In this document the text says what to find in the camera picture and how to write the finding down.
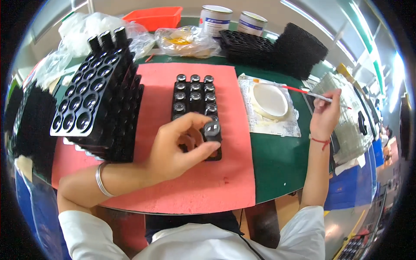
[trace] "right hand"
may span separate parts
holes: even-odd
[[[341,89],[329,91],[323,94],[323,96],[331,98],[332,103],[315,98],[315,110],[310,123],[311,137],[320,141],[329,140],[338,124],[341,114],[339,103]]]

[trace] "can label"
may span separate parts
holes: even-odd
[[[239,32],[245,32],[257,36],[261,36],[263,33],[263,28],[259,26],[252,25],[248,22],[245,22],[243,20],[238,21],[237,31]]]
[[[208,32],[213,38],[220,38],[219,31],[227,30],[230,26],[230,20],[218,20],[205,18],[204,31]]]

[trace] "pink foam mat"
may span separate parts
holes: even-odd
[[[218,117],[222,129],[222,160],[201,162],[181,177],[111,198],[102,205],[149,213],[197,214],[246,208],[255,204],[255,182],[247,115],[234,67],[189,63],[139,65],[141,102],[134,161],[144,161],[160,126],[170,121],[173,85],[178,74],[214,77]],[[52,186],[82,167],[97,165],[93,157],[64,145],[58,138]]]

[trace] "newspaper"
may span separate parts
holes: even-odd
[[[299,118],[299,112],[294,108],[292,103],[292,98],[287,89],[280,88],[283,94],[286,96],[288,103],[288,115],[282,120],[271,120],[261,116],[260,114],[254,111],[253,105],[250,102],[250,88],[253,88],[254,77],[245,75],[244,73],[238,77],[238,84],[240,86],[241,94],[244,99],[245,110],[247,112],[248,124],[250,127],[251,133],[261,133],[261,134],[274,134],[280,136],[292,136],[292,137],[301,137],[300,128],[297,124]]]

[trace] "paint can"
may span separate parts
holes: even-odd
[[[252,12],[242,11],[237,31],[262,36],[267,20]]]
[[[220,38],[219,31],[228,30],[233,11],[218,5],[204,5],[199,18],[199,27],[213,38]]]

